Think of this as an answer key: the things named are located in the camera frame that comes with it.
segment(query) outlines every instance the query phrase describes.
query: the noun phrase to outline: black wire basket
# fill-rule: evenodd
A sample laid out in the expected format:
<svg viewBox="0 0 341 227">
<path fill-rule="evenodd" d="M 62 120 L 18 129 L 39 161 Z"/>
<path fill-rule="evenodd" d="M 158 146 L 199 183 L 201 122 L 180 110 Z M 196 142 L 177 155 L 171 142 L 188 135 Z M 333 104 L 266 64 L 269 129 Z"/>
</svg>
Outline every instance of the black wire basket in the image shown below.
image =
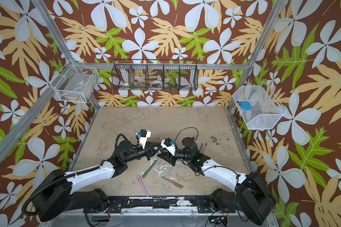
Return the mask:
<svg viewBox="0 0 341 227">
<path fill-rule="evenodd" d="M 195 60 L 139 60 L 135 64 L 114 60 L 112 83 L 116 90 L 196 90 L 198 87 Z"/>
</svg>

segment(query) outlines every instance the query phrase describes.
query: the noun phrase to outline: brown wall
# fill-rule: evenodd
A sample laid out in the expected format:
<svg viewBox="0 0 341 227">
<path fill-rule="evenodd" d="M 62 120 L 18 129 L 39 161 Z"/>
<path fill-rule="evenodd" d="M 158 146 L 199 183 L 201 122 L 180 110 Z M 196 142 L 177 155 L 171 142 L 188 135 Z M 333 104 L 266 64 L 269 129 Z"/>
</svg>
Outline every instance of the brown wall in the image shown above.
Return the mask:
<svg viewBox="0 0 341 227">
<path fill-rule="evenodd" d="M 192 8 L 200 7 L 200 4 L 187 4 L 187 2 L 190 2 L 189 0 L 162 0 L 162 4 L 169 5 L 169 12 L 166 7 L 163 7 L 162 11 L 159 3 L 156 1 L 117 0 L 102 5 L 95 0 L 68 2 L 70 7 L 67 7 L 67 10 L 65 10 L 62 5 L 58 5 L 54 1 L 45 1 L 48 9 L 55 16 L 54 20 L 62 36 L 73 51 L 73 56 L 79 61 L 97 63 L 112 62 L 113 59 L 127 59 L 127 61 L 132 62 L 132 58 L 156 58 L 167 60 L 168 63 L 168 60 L 170 61 L 174 58 L 179 60 L 179 56 L 175 54 L 176 48 L 181 50 L 181 57 L 193 60 L 192 63 L 195 63 L 195 60 L 198 63 L 224 64 L 231 61 L 237 64 L 247 63 L 247 58 L 254 50 L 256 41 L 273 5 L 271 0 L 258 4 L 256 1 L 239 0 L 209 2 L 207 7 L 210 8 L 210 18 L 219 17 L 217 26 L 212 28 L 209 23 L 206 25 L 205 10 L 203 9 L 200 14 L 199 24 L 192 30 L 190 25 L 185 23 L 185 18 Z M 107 10 L 105 10 L 104 16 L 102 16 L 103 11 L 96 11 L 101 6 L 110 8 L 112 12 L 121 11 L 120 14 L 127 21 L 126 28 L 121 27 L 122 23 L 117 23 L 121 19 L 118 17 L 117 19 L 112 19 Z M 134 24 L 131 23 L 136 18 L 136 11 L 139 6 L 143 8 L 141 18 L 143 18 L 144 27 L 140 25 L 139 21 L 134 22 Z M 157 15 L 151 15 L 150 10 L 152 6 L 158 9 Z M 235 15 L 237 20 L 234 20 L 235 25 L 232 26 L 232 20 L 227 21 L 227 18 L 231 17 L 231 9 L 235 12 L 238 6 L 240 11 Z M 100 26 L 99 21 L 102 20 L 104 20 L 106 28 Z M 196 20 L 196 15 L 191 16 L 189 19 L 189 21 Z M 147 50 L 149 52 L 148 57 L 144 53 L 136 55 L 138 48 L 130 51 L 131 47 L 138 45 L 135 37 L 139 38 L 140 43 L 144 40 L 142 46 L 146 44 L 152 46 L 152 48 Z M 217 56 L 220 40 L 225 43 L 224 45 L 233 46 L 224 52 L 225 57 L 221 53 L 219 57 Z M 208 48 L 204 47 L 206 42 L 208 42 Z M 150 93 L 149 91 L 119 92 L 112 88 L 110 70 L 101 70 L 101 79 L 95 96 L 101 105 L 106 106 L 136 106 L 146 105 L 146 103 L 161 106 L 192 106 L 196 102 L 195 105 L 201 105 L 201 103 L 204 105 L 206 102 L 209 105 L 227 106 L 235 89 L 235 82 L 230 80 L 232 78 L 239 78 L 240 74 L 224 70 L 201 70 L 199 76 L 207 76 L 209 78 L 200 79 L 200 89 L 193 94 L 192 92 L 180 93 L 179 91 L 168 90 Z M 230 90 L 227 87 L 221 88 L 224 80 L 227 80 L 227 83 L 230 84 L 228 86 Z M 212 89 L 214 92 L 212 96 L 210 92 L 207 92 L 207 89 Z"/>
<path fill-rule="evenodd" d="M 303 0 L 292 14 L 291 5 L 298 2 L 282 10 L 278 32 L 270 35 L 265 57 L 257 61 L 265 67 L 248 79 L 269 86 L 273 79 L 273 91 L 291 117 L 284 115 L 273 130 L 258 131 L 247 130 L 236 115 L 252 165 L 277 198 L 279 225 L 341 227 L 341 1 Z M 283 43 L 287 24 L 282 22 L 292 21 L 284 17 L 299 24 Z M 323 46 L 316 43 L 327 41 L 327 53 L 313 53 Z"/>
<path fill-rule="evenodd" d="M 29 1 L 16 2 L 17 8 L 11 1 L 0 1 L 0 141 L 37 100 L 46 80 L 64 64 L 59 49 L 46 36 L 49 32 L 41 25 L 42 19 L 36 17 L 33 5 Z M 30 5 L 27 8 L 22 2 Z M 26 20 L 23 17 L 27 11 L 33 15 L 39 30 L 31 25 L 29 32 L 16 33 L 15 27 L 20 19 Z M 25 31 L 25 25 L 19 30 Z M 22 204 L 33 192 L 33 185 L 37 186 L 51 170 L 68 169 L 93 111 L 90 104 L 67 103 L 65 106 L 70 108 L 66 114 L 61 104 L 64 103 L 52 98 L 0 164 L 0 226 L 13 223 L 15 226 L 37 226 L 36 217 L 21 214 Z M 56 125 L 61 126 L 61 117 L 64 122 L 71 119 L 66 128 L 70 132 L 65 131 L 64 139 L 61 132 L 55 130 Z"/>
</svg>

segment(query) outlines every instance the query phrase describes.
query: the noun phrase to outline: brown pen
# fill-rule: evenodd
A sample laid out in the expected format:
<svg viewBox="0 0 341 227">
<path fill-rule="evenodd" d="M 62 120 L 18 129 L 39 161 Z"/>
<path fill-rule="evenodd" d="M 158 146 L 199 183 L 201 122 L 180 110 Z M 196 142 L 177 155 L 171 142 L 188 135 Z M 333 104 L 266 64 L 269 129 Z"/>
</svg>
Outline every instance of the brown pen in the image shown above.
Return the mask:
<svg viewBox="0 0 341 227">
<path fill-rule="evenodd" d="M 162 176 L 162 178 L 165 179 L 165 180 L 167 180 L 167 181 L 169 181 L 170 183 L 174 184 L 175 186 L 177 186 L 177 187 L 179 187 L 179 188 L 183 188 L 183 185 L 178 184 L 177 182 L 174 182 L 174 181 L 172 181 L 172 180 L 170 180 L 170 179 L 168 179 L 168 178 L 166 178 L 166 177 L 164 177 L 164 176 Z"/>
</svg>

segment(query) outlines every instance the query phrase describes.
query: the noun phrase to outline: table surface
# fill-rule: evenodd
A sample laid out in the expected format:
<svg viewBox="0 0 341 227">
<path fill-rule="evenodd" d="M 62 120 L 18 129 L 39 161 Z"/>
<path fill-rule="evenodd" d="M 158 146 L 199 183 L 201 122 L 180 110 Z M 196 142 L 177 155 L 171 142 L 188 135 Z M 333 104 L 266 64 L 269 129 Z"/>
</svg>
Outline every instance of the table surface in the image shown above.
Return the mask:
<svg viewBox="0 0 341 227">
<path fill-rule="evenodd" d="M 195 127 L 199 131 L 197 145 L 207 143 L 204 154 L 217 163 L 235 171 L 246 173 L 244 162 L 237 149 L 225 109 L 222 107 L 105 107 L 100 108 L 89 131 L 85 144 L 78 156 L 74 170 L 95 166 L 108 159 L 114 152 L 114 143 L 119 133 L 124 134 L 132 143 L 136 143 L 135 133 L 140 129 L 151 131 L 148 141 L 160 142 L 162 139 L 175 139 L 186 127 Z M 177 138 L 177 146 L 185 137 L 195 137 L 196 130 L 186 129 Z M 218 181 L 195 176 L 188 167 L 179 163 L 170 175 L 172 166 L 163 159 L 154 156 L 150 161 L 146 157 L 129 162 L 128 169 L 121 175 L 108 180 L 98 181 L 80 191 L 101 188 L 108 196 L 144 195 L 138 183 L 140 176 L 157 160 L 149 174 L 142 179 L 149 195 L 209 195 L 217 188 L 232 191 Z M 181 185 L 178 188 L 162 179 L 167 177 Z"/>
</svg>

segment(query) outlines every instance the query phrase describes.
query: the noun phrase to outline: pink pen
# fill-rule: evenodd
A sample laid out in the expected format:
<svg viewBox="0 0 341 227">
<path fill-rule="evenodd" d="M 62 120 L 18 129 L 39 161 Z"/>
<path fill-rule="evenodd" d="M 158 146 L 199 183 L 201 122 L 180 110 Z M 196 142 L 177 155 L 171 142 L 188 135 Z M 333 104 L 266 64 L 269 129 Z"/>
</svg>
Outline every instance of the pink pen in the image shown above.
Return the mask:
<svg viewBox="0 0 341 227">
<path fill-rule="evenodd" d="M 143 181 L 141 181 L 140 176 L 138 175 L 137 178 L 138 178 L 139 184 L 140 184 L 141 187 L 143 188 L 143 191 L 144 191 L 146 197 L 149 197 L 149 195 L 148 195 L 148 193 L 147 193 L 147 191 L 146 191 L 146 189 L 145 189 L 145 187 L 144 187 Z"/>
</svg>

